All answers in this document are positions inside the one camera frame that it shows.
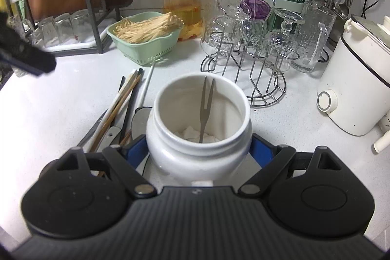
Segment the textured glass mug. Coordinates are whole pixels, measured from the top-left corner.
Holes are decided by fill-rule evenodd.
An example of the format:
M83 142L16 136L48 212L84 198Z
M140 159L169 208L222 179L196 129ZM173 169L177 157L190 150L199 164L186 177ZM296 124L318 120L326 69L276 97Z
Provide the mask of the textured glass mug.
M336 14L323 5L307 0L302 17L305 22L297 26L294 33L299 58L292 62L292 67L302 73L310 73L320 59Z

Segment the steel two-prong fork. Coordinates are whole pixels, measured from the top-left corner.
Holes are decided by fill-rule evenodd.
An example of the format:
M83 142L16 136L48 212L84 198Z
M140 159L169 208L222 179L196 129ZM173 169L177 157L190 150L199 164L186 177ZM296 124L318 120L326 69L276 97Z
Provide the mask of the steel two-prong fork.
M210 86L210 91L208 92L208 99L205 98L206 89L208 84L208 78L204 78L204 84L202 88L202 97L201 97L201 103L200 103L200 137L199 137L199 143L203 143L204 139L204 132L205 132L205 126L208 123L208 119L210 116L211 108L212 108L212 99L214 94L214 87L215 87L215 79L212 79L212 83Z

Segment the upside-down drinking glass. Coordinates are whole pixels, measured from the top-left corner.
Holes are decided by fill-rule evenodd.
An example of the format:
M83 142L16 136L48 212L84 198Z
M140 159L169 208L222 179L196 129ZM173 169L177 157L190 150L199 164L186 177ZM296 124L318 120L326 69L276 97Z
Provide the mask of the upside-down drinking glass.
M59 32L53 17L47 17L38 23L46 48L59 45Z
M78 42L86 42L93 33L87 9L74 12L71 15L73 33Z
M54 21L58 29L60 44L65 44L75 39L71 15L69 13L66 12L55 17Z

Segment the white Starbucks ceramic jar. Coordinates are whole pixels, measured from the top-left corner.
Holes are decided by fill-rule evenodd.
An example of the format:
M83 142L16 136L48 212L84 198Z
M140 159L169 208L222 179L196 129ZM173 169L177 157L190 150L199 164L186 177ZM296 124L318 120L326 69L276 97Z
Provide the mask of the white Starbucks ceramic jar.
M212 108L200 137L200 103L215 79ZM253 126L247 96L233 81L213 73L190 73L158 91L146 127L149 153L160 171L183 185L228 178L249 153Z

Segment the white ceramic spoon black rim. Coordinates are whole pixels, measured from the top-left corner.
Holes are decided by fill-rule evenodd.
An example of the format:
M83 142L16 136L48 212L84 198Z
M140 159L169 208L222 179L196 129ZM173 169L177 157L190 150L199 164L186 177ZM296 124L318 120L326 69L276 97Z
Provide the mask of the white ceramic spoon black rim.
M132 140L136 140L139 136L146 134L147 121L152 107L139 107L136 109L131 123Z

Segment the white drip tray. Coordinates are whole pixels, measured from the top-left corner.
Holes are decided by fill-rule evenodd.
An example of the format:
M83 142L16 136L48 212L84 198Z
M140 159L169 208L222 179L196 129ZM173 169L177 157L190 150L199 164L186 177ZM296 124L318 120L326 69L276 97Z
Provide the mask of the white drip tray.
M52 47L48 47L48 48L44 48L43 46L41 46L41 44L43 44L43 41L38 42L37 46L39 48L43 49L44 51L57 52L57 51L64 51L64 50L68 50L68 49L76 50L76 49L92 48L92 47L96 46L96 40L94 37L90 37L88 39L88 42L76 43L76 42L70 41L69 43L66 43L66 44L52 46Z

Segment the green plastic basket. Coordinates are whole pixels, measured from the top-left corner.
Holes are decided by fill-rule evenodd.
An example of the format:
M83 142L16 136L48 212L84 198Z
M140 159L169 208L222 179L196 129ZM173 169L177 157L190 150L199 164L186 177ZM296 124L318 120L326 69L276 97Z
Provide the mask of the green plastic basket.
M163 15L160 12L142 12L129 18L132 22L140 22ZM112 41L127 58L139 65L150 64L158 58L161 58L166 53L171 51L174 45L178 42L181 29L171 32L168 36L156 38L154 40L142 44L130 44L114 35L114 28L119 25L116 22L108 27L107 34L112 38Z

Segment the long white chopstick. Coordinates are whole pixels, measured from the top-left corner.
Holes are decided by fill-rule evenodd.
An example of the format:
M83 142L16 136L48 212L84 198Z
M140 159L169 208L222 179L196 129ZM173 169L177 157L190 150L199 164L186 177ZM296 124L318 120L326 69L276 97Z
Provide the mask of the long white chopstick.
M144 104L144 101L146 98L146 93L148 91L149 84L151 82L151 78L152 78L152 75L153 75L153 72L155 69L156 62L157 62L156 60L154 62L152 62L150 70L147 74L147 78L141 87L140 95L139 95L139 98L138 98L137 104L136 104L136 109L138 109L139 107L142 107Z

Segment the black thin chopstick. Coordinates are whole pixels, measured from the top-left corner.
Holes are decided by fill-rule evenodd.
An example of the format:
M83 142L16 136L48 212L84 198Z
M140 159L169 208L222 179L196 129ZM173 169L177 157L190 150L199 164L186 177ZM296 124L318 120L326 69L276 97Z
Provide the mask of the black thin chopstick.
M93 126L88 130L87 134L79 141L77 144L78 147L83 148L88 141L93 137L95 131L97 130L98 126L100 125L100 122L103 120L103 117L107 110L105 110L101 116L95 121ZM102 137L100 143L98 144L97 150L102 150L106 146L109 146L111 143L113 143L116 139L119 140L119 134L122 132L123 127L119 125L119 121L116 121L116 117L113 119L113 122L110 124L110 127L108 128L107 132Z

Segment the bundle of dried noodles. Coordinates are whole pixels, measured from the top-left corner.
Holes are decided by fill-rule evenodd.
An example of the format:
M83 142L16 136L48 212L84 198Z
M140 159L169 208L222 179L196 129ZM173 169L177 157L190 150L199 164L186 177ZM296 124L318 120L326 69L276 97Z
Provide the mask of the bundle of dried noodles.
M130 44L142 44L156 38L168 36L184 26L182 19L172 12L140 22L122 19L114 28L114 35Z

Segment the white electric cooker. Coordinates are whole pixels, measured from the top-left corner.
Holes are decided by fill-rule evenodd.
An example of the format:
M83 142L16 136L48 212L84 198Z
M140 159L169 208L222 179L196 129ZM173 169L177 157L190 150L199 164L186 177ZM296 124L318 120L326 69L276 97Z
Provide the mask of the white electric cooker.
M383 136L373 148L389 146L389 17L375 23L353 15L345 22L317 87L317 107L351 135L379 125Z

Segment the small stemmed glass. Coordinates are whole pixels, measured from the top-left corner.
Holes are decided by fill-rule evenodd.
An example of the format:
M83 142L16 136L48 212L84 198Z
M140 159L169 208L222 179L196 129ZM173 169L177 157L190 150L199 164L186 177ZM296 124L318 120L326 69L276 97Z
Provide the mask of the small stemmed glass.
M294 24L302 25L305 21L300 14L287 9L275 9L274 13L282 19L281 28L267 33L265 48L273 63L274 72L285 73L292 61L299 59L297 41L291 31Z

